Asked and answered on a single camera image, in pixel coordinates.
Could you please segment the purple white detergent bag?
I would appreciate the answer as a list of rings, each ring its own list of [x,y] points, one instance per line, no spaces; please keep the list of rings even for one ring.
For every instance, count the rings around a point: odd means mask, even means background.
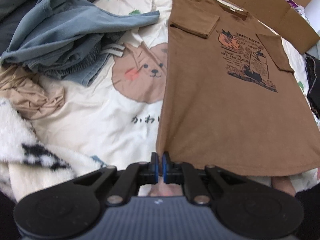
[[[289,3],[289,5],[295,9],[296,12],[298,12],[301,16],[304,15],[304,7],[301,5],[298,5],[297,3],[295,3],[293,0],[286,0],[287,3]]]

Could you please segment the beige cloth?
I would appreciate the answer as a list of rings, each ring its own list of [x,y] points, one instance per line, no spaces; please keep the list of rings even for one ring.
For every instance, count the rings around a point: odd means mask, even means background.
[[[49,116],[65,104],[64,88],[58,86],[49,92],[40,85],[39,78],[17,65],[1,66],[1,97],[9,99],[20,115],[29,120]]]

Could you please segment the person's bare foot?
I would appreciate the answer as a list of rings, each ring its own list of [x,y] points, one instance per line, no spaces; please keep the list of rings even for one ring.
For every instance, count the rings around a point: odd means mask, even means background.
[[[290,177],[272,177],[271,185],[274,189],[283,191],[293,197],[296,195],[296,191],[292,185]]]

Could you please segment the brown cardboard sheet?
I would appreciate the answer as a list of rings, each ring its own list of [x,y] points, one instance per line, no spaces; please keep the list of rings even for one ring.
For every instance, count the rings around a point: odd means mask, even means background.
[[[246,9],[304,54],[319,41],[319,35],[285,0],[228,0]]]

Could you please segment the cream bear print bedsheet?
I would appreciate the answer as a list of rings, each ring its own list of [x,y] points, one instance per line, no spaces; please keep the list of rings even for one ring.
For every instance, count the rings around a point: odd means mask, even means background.
[[[160,18],[156,24],[128,31],[121,38],[123,57],[110,57],[90,86],[42,77],[40,83],[49,91],[65,88],[65,104],[31,124],[46,144],[97,155],[124,168],[148,159],[157,150],[167,71],[159,68],[158,76],[143,72],[133,57],[149,62],[164,60],[172,0],[96,0],[95,4],[117,15],[158,10]],[[287,41],[282,45],[297,83],[304,81],[302,57]],[[296,189],[311,184],[315,169],[291,175]]]

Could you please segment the white fluffy spotted fabric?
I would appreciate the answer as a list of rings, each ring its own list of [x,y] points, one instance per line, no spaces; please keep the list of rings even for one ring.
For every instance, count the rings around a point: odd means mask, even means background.
[[[14,202],[105,166],[96,156],[42,143],[31,123],[1,98],[1,192]]]

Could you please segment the black folded garment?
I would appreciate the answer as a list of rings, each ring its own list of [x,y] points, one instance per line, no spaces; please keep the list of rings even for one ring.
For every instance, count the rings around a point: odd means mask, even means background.
[[[319,100],[320,100],[320,83],[319,83],[319,59],[306,53],[306,74],[309,84],[309,90],[307,93],[307,99],[310,103],[311,110],[319,119]]]

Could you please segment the blue denim garment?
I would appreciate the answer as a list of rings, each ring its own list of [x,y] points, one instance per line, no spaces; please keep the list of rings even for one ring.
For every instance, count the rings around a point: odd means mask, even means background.
[[[1,64],[88,87],[111,55],[122,56],[118,42],[125,32],[155,24],[159,16],[115,15],[87,0],[38,0],[18,24]]]

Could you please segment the brown printed t-shirt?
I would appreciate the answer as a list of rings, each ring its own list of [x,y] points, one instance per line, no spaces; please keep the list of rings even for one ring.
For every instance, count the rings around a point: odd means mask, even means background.
[[[217,0],[172,0],[156,149],[243,176],[318,168],[319,130],[281,37]]]

